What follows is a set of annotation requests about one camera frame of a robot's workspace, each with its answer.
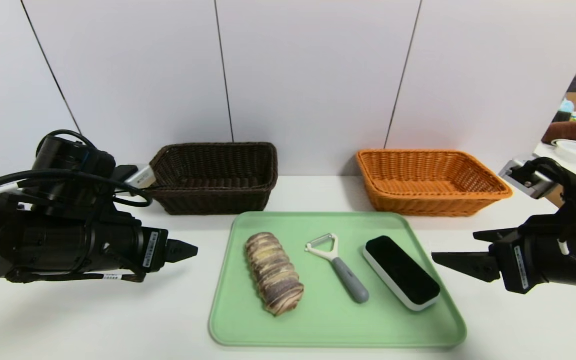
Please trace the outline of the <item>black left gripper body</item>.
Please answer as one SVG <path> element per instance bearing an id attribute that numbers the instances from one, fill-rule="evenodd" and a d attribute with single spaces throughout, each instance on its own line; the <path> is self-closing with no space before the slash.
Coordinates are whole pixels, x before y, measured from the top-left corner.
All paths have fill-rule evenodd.
<path id="1" fill-rule="evenodd" d="M 165 264 L 169 232 L 137 224 L 97 224 L 88 253 L 90 272 L 158 272 Z"/>

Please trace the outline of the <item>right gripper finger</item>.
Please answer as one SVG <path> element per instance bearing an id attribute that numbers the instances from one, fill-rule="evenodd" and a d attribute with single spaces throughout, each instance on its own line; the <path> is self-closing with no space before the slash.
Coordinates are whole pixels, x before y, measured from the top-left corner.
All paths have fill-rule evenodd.
<path id="1" fill-rule="evenodd" d="M 492 283 L 501 279 L 497 259 L 487 251 L 436 252 L 431 254 L 438 265 L 476 280 Z"/>
<path id="2" fill-rule="evenodd" d="M 518 228 L 498 228 L 493 230 L 476 231 L 473 238 L 487 243 L 511 242 L 519 239 Z"/>

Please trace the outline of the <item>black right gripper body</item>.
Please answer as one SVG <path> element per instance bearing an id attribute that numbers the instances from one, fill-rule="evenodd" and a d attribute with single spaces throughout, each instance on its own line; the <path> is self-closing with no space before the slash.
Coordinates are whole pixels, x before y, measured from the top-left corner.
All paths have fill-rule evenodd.
<path id="1" fill-rule="evenodd" d="M 541 284 L 571 285 L 569 263 L 560 249 L 560 233 L 553 228 L 517 229 L 518 239 L 489 246 L 505 289 L 525 295 Z"/>

